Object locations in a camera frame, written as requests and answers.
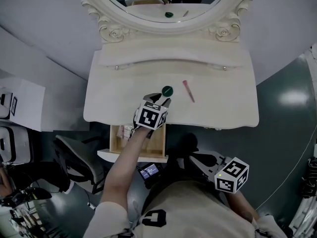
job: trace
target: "green floor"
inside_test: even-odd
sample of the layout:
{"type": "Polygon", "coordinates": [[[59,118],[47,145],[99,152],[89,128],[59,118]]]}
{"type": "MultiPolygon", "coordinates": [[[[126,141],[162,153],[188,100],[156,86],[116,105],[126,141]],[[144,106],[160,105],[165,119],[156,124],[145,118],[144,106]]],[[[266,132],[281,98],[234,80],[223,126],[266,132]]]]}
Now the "green floor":
{"type": "MultiPolygon", "coordinates": [[[[298,195],[301,176],[307,159],[313,155],[316,141],[316,135],[312,136],[317,123],[316,103],[306,61],[296,59],[261,83],[257,92],[260,113],[257,127],[215,131],[202,127],[169,125],[166,148],[177,147],[183,135],[193,133],[198,139],[199,149],[215,150],[222,155],[242,159],[250,165],[248,182],[242,188],[246,198],[255,208],[259,208],[260,214],[270,213],[278,220],[289,223],[301,202],[298,195]]],[[[46,158],[49,158],[52,150],[50,143],[55,134],[57,132],[42,133],[46,158]]],[[[78,139],[101,135],[107,142],[109,127],[95,123],[88,133],[60,134],[78,139]]],[[[47,184],[42,182],[41,186],[47,187],[47,184]]],[[[137,215],[135,208],[142,208],[147,193],[142,178],[135,173],[129,191],[130,219],[137,215]]],[[[69,195],[54,193],[52,199],[39,209],[40,216],[67,230],[70,237],[82,237],[94,214],[87,206],[88,197],[92,203],[97,204],[100,195],[87,195],[78,186],[69,195]]]]}

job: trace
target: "open drawer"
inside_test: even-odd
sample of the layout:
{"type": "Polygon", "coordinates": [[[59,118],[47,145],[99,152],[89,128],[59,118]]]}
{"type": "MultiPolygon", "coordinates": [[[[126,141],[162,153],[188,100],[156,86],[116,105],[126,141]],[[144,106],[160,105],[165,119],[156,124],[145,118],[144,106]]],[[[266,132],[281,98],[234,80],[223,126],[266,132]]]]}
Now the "open drawer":
{"type": "MultiPolygon", "coordinates": [[[[115,162],[122,152],[126,139],[118,135],[121,126],[110,126],[110,149],[99,150],[98,156],[109,162],[115,162]]],[[[151,139],[145,139],[138,162],[160,162],[166,163],[168,157],[165,156],[165,132],[166,125],[154,131],[151,139]]]]}

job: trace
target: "black letter on shirt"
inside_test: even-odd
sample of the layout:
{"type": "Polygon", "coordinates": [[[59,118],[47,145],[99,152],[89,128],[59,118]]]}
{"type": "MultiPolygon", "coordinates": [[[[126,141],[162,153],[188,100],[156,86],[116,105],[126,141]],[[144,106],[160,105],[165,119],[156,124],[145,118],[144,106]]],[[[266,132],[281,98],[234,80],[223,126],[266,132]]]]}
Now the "black letter on shirt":
{"type": "Polygon", "coordinates": [[[156,221],[150,219],[143,219],[142,224],[145,226],[158,227],[161,228],[166,225],[166,212],[164,210],[154,210],[146,213],[144,217],[151,217],[153,213],[158,214],[158,219],[156,221]]]}

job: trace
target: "pink brush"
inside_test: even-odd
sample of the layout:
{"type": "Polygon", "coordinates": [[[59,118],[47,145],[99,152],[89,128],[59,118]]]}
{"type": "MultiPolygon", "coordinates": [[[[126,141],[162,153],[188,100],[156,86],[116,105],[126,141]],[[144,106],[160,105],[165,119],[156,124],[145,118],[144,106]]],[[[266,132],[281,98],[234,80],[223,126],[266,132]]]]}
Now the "pink brush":
{"type": "Polygon", "coordinates": [[[193,102],[195,102],[194,96],[193,96],[192,92],[191,92],[190,89],[189,89],[187,80],[184,80],[184,81],[183,81],[183,84],[184,84],[184,86],[186,87],[186,90],[187,90],[187,92],[188,92],[190,98],[192,99],[193,102]]]}

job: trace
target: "green lid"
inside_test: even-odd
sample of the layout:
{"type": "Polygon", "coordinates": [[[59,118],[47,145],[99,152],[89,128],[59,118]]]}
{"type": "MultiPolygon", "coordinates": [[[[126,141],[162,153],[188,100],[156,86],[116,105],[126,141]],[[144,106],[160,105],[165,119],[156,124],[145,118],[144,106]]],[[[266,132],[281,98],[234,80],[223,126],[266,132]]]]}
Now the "green lid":
{"type": "Polygon", "coordinates": [[[174,16],[174,14],[171,12],[165,13],[165,17],[167,17],[167,18],[171,18],[172,16],[174,16]]]}
{"type": "Polygon", "coordinates": [[[163,96],[165,96],[165,97],[170,97],[170,96],[172,96],[173,95],[173,87],[171,87],[171,86],[164,86],[163,87],[163,89],[162,89],[162,94],[163,94],[163,96]]]}

